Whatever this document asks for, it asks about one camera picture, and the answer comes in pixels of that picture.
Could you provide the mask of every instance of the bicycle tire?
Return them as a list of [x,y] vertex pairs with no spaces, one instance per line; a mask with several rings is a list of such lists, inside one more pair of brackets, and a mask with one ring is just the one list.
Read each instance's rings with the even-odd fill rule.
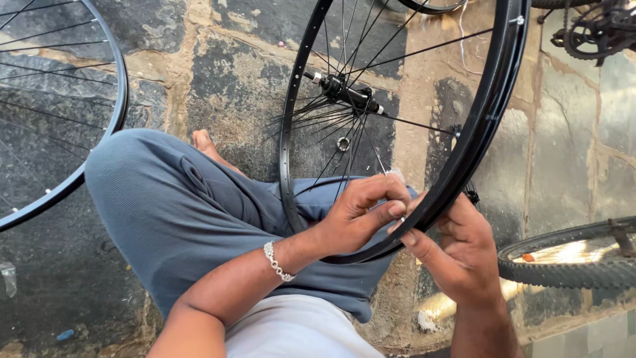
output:
[[[280,128],[279,168],[280,193],[283,209],[292,230],[296,233],[306,227],[294,202],[293,178],[289,173],[292,114],[298,95],[305,64],[316,39],[317,31],[333,0],[319,0],[305,30],[294,63],[284,107],[284,120]],[[528,0],[497,0],[494,30],[487,61],[471,111],[455,149],[441,170],[438,180],[413,213],[383,241],[358,253],[323,258],[329,264],[355,264],[382,259],[404,248],[399,240],[413,227],[427,231],[464,190],[494,137],[506,108],[516,74],[521,63],[530,11]]]
[[[636,217],[621,218],[617,219],[616,222],[626,225],[631,232],[636,232]],[[609,229],[610,226],[607,222],[598,222],[506,245],[497,251],[499,276],[529,285],[569,289],[636,287],[636,259],[588,264],[531,264],[513,262],[510,259],[510,255],[514,256],[520,252],[534,252],[607,235]]]
[[450,13],[451,11],[454,11],[458,7],[462,6],[466,1],[467,0],[461,0],[457,4],[451,6],[433,6],[428,4],[422,5],[421,2],[417,2],[415,0],[399,0],[399,2],[407,8],[428,15],[443,15],[445,13]]
[[[113,114],[111,115],[111,119],[108,123],[108,126],[106,127],[106,130],[104,131],[103,137],[101,138],[101,141],[103,141],[113,133],[121,130],[124,125],[129,101],[128,72],[123,54],[121,53],[119,46],[117,45],[117,42],[102,15],[99,13],[91,0],[81,0],[81,2],[95,17],[95,20],[101,26],[104,35],[108,40],[110,49],[113,52],[115,62],[114,65],[118,79],[117,99],[115,104],[113,105],[114,110]],[[73,173],[68,176],[68,178],[59,183],[55,188],[51,189],[51,191],[48,192],[46,195],[33,201],[31,204],[24,206],[17,212],[0,218],[0,233],[38,216],[39,214],[50,209],[52,206],[56,205],[65,197],[74,192],[84,183],[84,167],[84,164],[80,165]]]
[[[532,7],[545,10],[565,9],[567,0],[532,0]],[[598,0],[571,0],[570,8],[597,3]]]

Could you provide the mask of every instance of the bare foot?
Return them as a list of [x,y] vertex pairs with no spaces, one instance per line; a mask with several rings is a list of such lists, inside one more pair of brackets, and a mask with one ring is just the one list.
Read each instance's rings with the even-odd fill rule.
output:
[[210,140],[210,134],[205,129],[201,129],[200,131],[192,132],[192,142],[194,142],[194,147],[199,149],[208,157],[212,158],[217,163],[223,164],[230,170],[234,170],[238,174],[247,178],[247,175],[243,174],[237,167],[228,163],[225,159],[221,158],[219,153],[216,151],[216,147],[214,143]]

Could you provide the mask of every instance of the blue-gray pants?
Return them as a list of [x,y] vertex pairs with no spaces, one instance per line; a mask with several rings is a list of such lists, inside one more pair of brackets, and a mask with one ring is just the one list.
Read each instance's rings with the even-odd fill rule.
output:
[[[215,267],[292,235],[277,183],[248,179],[162,132],[116,133],[88,156],[85,175],[108,233],[164,318]],[[313,182],[296,180],[294,192]],[[301,216],[322,220],[337,184],[298,195]],[[385,235],[380,230],[368,245]],[[346,266],[315,262],[270,296],[323,298],[364,323],[371,318],[369,296],[392,259]]]

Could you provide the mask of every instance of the knee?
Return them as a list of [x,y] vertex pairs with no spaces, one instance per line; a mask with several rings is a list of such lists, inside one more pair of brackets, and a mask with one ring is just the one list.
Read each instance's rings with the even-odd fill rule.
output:
[[165,134],[127,129],[99,143],[86,159],[84,174],[89,190],[128,177],[133,168],[147,161],[148,142],[158,135]]

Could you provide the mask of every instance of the silver bracelet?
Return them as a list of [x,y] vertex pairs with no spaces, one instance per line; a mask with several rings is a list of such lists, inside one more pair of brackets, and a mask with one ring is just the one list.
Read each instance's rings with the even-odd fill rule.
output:
[[289,273],[283,272],[282,268],[278,266],[278,261],[274,260],[274,245],[273,244],[274,244],[274,241],[270,241],[266,243],[265,246],[263,246],[265,257],[267,257],[270,260],[270,265],[272,265],[272,268],[276,270],[276,274],[279,275],[283,281],[289,282],[295,279],[296,275],[290,275]]

